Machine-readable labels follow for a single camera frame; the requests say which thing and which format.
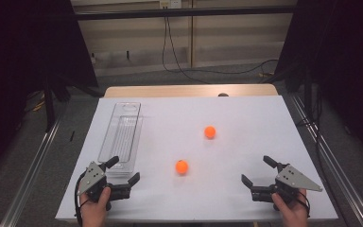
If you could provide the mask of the clear plastic storage box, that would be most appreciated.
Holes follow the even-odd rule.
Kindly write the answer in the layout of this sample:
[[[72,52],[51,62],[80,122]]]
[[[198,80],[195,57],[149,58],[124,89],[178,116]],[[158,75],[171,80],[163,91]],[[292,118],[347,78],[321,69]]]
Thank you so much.
[[[138,102],[118,102],[114,105],[97,161],[106,163],[117,156],[119,161],[108,174],[131,174],[134,171],[139,137],[143,123]]]

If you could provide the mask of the white wall socket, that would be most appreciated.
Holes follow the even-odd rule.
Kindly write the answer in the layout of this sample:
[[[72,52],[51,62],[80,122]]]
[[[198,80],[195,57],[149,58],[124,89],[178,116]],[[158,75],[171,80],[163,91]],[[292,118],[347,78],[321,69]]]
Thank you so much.
[[[182,0],[160,0],[161,9],[180,9],[182,7]]]

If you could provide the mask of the person's right hand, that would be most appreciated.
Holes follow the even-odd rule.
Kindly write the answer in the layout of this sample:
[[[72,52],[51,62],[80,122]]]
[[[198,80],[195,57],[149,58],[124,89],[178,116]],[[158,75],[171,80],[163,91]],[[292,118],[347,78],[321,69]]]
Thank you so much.
[[[277,193],[273,193],[271,197],[282,215],[284,227],[308,227],[308,213],[305,206],[303,205],[306,203],[305,189],[300,189],[298,196],[298,200],[303,204],[300,204],[297,201],[286,204],[281,196]]]

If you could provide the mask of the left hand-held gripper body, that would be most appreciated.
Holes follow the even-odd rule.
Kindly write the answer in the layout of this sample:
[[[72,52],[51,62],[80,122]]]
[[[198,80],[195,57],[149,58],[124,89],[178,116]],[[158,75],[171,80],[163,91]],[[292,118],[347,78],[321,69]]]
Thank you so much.
[[[109,187],[111,189],[109,201],[128,199],[130,197],[129,185],[127,183],[118,185],[108,183],[106,170],[102,170],[97,163],[91,162],[80,182],[80,194],[86,194],[90,200],[98,202],[103,189]]]

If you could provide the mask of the black metal stand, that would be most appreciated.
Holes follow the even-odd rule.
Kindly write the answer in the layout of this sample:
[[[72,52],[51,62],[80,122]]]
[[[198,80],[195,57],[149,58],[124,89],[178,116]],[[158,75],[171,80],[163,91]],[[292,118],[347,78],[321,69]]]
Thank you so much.
[[[46,110],[46,131],[50,131],[56,122],[56,116],[54,110],[52,90],[49,84],[48,77],[44,78],[43,92],[44,92],[44,103]]]

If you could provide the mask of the metal floor rail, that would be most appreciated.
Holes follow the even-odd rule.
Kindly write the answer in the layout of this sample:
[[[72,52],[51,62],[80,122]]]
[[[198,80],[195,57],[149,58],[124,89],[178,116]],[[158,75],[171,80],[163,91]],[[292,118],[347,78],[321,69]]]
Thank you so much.
[[[56,137],[61,120],[62,116],[58,116],[50,129],[45,133],[43,141],[36,152],[36,155],[25,175],[25,178],[23,179],[14,199],[9,206],[9,209],[0,223],[0,227],[16,227],[31,193],[32,187],[36,182],[38,174],[41,170],[46,154],[48,153]]]
[[[304,104],[302,100],[297,95],[290,96],[294,106],[300,115],[301,121],[305,125],[307,131],[313,138],[316,147],[317,147],[317,154],[322,161],[324,162],[330,169],[332,175],[334,176],[335,181],[339,189],[341,190],[344,198],[350,205],[356,219],[359,221],[360,226],[363,227],[363,200],[354,188],[353,184],[343,171],[342,167],[340,166],[339,162],[333,151],[330,149],[329,145],[327,144],[326,140],[320,133],[320,128],[313,122],[309,120],[307,113],[304,111]]]

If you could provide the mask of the dark curtain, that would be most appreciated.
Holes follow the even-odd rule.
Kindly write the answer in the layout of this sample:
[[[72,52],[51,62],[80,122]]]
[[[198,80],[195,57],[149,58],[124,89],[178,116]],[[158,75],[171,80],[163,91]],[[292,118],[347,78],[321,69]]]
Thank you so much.
[[[27,96],[96,87],[71,0],[0,0],[0,158],[25,114]]]
[[[275,71],[289,91],[309,76],[363,144],[363,0],[297,0]]]

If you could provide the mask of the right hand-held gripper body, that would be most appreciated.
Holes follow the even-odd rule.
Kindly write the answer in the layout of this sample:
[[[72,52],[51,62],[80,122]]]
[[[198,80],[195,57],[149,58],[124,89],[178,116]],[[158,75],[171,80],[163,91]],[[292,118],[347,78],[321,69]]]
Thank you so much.
[[[271,195],[277,193],[284,202],[298,198],[301,189],[321,192],[322,187],[302,174],[292,165],[285,166],[275,177],[275,183],[269,186],[251,186],[253,201],[272,202]]]

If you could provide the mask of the person's left hand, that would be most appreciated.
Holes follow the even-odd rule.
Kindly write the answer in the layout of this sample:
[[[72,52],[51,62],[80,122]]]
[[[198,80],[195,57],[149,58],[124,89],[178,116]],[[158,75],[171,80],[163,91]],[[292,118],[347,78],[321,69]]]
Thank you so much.
[[[111,195],[111,189],[105,187],[100,195],[98,202],[89,200],[86,194],[80,196],[80,202],[82,204],[80,213],[82,217],[82,227],[104,227],[107,210],[106,204],[109,201]]]

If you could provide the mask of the black horizontal bar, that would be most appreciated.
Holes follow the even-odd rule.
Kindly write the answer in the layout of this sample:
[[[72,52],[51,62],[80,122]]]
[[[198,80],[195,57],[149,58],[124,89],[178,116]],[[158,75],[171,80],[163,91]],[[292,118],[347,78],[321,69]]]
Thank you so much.
[[[169,18],[189,16],[220,16],[244,14],[278,14],[293,13],[294,6],[268,6],[247,8],[205,8],[205,9],[150,9],[128,11],[82,12],[76,13],[74,18],[78,21],[87,20],[114,20],[114,19],[141,19],[141,18]]]

